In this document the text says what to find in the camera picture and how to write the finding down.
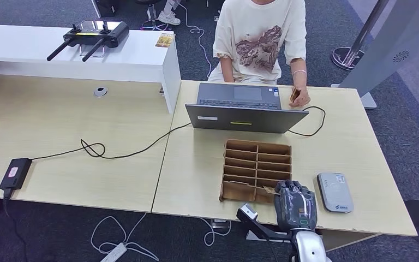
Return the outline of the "person's left hand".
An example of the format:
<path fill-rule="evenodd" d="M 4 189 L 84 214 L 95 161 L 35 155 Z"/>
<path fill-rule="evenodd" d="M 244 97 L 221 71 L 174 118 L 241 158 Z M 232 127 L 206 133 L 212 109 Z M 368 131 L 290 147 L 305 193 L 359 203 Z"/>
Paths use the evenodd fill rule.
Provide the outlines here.
<path fill-rule="evenodd" d="M 310 102 L 310 96 L 306 87 L 296 87 L 292 89 L 289 105 L 292 108 L 305 106 Z"/>

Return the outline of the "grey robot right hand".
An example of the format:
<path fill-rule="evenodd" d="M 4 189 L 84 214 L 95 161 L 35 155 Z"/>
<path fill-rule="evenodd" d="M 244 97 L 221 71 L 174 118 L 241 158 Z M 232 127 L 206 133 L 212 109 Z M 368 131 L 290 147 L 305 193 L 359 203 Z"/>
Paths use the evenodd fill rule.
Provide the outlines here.
<path fill-rule="evenodd" d="M 298 181 L 281 180 L 275 187 L 277 224 L 284 231 L 315 230 L 318 215 L 315 193 Z"/>

